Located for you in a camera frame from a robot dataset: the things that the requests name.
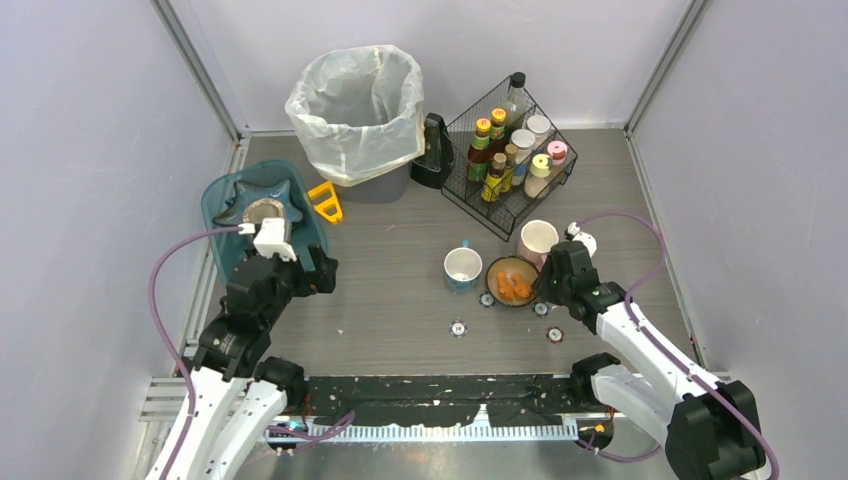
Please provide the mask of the yellow cap sauce bottle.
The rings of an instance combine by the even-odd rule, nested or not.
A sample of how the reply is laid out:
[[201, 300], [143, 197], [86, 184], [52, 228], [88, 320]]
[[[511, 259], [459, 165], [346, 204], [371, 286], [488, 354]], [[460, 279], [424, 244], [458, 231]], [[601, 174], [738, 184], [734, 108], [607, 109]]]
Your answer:
[[490, 140], [491, 121], [478, 118], [475, 132], [467, 153], [466, 178], [471, 182], [480, 182], [486, 170], [488, 155], [486, 150]]
[[501, 153], [505, 145], [505, 123], [507, 112], [503, 108], [495, 108], [491, 111], [489, 144], [487, 151], [490, 156]]

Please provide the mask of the small yellow oil bottle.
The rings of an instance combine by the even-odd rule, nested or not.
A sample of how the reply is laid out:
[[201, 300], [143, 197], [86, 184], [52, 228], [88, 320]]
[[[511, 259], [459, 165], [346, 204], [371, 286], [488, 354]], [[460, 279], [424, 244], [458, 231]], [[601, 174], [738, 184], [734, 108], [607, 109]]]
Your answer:
[[509, 143], [504, 148], [504, 156], [506, 159], [503, 179], [501, 181], [501, 193], [506, 194], [512, 188], [512, 178], [514, 176], [514, 170], [516, 167], [516, 156], [518, 153], [518, 148]]

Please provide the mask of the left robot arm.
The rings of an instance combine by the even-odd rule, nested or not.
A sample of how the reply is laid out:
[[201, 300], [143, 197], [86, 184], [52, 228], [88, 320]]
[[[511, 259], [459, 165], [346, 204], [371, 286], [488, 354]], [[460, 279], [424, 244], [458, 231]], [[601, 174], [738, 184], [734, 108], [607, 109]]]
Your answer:
[[320, 244], [309, 245], [305, 260], [254, 253], [233, 268], [148, 478], [232, 479], [272, 419], [303, 404], [304, 370], [267, 356], [270, 333], [292, 299], [333, 292], [337, 269]]

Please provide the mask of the yellow cap spice jar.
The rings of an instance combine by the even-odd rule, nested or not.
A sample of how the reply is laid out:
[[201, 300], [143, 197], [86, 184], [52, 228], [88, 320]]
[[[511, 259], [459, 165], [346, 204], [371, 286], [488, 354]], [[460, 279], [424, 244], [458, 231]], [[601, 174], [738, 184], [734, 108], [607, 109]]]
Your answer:
[[524, 182], [524, 193], [528, 198], [544, 198], [549, 191], [551, 159], [547, 154], [536, 154], [529, 165], [529, 173]]

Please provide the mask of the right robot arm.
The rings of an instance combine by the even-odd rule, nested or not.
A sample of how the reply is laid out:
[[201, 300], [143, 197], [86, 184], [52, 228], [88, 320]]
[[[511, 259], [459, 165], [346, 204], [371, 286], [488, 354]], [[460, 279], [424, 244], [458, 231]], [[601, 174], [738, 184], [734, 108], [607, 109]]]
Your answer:
[[648, 433], [679, 479], [751, 478], [774, 470], [762, 445], [756, 400], [742, 382], [724, 382], [667, 340], [615, 282], [603, 282], [589, 247], [556, 244], [534, 283], [545, 302], [611, 345], [575, 363], [580, 395], [624, 414]]

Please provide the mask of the blue star-shaped plate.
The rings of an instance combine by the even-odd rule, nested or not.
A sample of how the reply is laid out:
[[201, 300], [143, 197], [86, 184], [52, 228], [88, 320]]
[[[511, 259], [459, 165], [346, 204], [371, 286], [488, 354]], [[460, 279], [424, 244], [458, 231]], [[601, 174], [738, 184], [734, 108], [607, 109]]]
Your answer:
[[304, 214], [292, 202], [292, 181], [284, 179], [269, 186], [236, 180], [226, 208], [212, 217], [216, 226], [229, 227], [244, 223], [259, 225], [266, 218], [283, 218], [290, 223], [303, 220]]

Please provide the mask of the brown bowl with nuggets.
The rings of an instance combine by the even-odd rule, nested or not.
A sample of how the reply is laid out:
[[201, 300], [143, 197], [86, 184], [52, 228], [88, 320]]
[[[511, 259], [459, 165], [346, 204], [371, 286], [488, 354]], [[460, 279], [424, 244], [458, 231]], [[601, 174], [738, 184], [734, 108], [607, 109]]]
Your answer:
[[538, 275], [537, 268], [528, 260], [517, 256], [504, 256], [491, 263], [484, 280], [487, 292], [496, 303], [508, 307], [523, 307], [530, 305], [537, 298], [533, 283]]

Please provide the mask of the glass jar white beads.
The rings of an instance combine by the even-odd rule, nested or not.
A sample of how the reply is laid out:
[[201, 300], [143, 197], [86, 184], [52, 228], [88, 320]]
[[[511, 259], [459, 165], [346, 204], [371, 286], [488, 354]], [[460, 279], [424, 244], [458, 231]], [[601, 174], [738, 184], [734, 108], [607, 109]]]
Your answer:
[[535, 114], [526, 120], [526, 128], [533, 133], [534, 145], [538, 147], [548, 138], [552, 125], [545, 115]]

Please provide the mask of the small brown cap bottle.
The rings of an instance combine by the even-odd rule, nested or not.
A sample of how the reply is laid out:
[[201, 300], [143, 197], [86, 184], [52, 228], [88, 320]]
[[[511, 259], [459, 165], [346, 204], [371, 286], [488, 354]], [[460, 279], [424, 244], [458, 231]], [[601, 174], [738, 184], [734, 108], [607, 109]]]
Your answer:
[[494, 202], [502, 189], [501, 183], [505, 172], [507, 157], [504, 153], [495, 153], [489, 163], [488, 170], [481, 190], [481, 198], [487, 203]]

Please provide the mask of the pink cap spice jar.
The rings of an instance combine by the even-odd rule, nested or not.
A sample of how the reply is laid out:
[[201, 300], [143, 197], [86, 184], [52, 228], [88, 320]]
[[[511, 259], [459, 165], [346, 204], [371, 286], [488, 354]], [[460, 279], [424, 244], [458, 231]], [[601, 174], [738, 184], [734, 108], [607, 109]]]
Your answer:
[[550, 157], [551, 178], [558, 178], [565, 169], [569, 148], [564, 141], [553, 140], [547, 145], [547, 154]]

